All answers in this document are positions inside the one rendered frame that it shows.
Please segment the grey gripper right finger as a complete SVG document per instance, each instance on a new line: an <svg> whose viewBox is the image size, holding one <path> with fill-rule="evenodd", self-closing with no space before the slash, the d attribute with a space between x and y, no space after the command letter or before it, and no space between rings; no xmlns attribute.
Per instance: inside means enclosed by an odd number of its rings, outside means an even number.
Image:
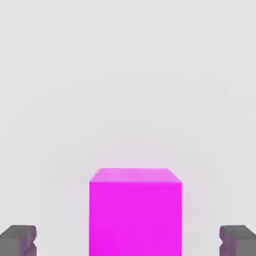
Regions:
<svg viewBox="0 0 256 256"><path fill-rule="evenodd" d="M245 225L222 225L219 256L256 256L256 234Z"/></svg>

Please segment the small magenta cube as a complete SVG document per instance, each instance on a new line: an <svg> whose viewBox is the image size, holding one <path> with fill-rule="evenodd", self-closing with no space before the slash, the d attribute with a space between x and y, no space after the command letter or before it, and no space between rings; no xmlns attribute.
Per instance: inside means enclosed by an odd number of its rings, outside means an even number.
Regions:
<svg viewBox="0 0 256 256"><path fill-rule="evenodd" d="M89 183L89 256L182 256L183 183L167 168L101 168Z"/></svg>

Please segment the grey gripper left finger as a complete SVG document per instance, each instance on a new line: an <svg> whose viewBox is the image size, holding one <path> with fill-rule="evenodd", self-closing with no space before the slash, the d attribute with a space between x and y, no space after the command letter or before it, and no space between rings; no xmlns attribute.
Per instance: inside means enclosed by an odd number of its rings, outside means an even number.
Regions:
<svg viewBox="0 0 256 256"><path fill-rule="evenodd" d="M37 256L35 225L11 225L0 234L0 256Z"/></svg>

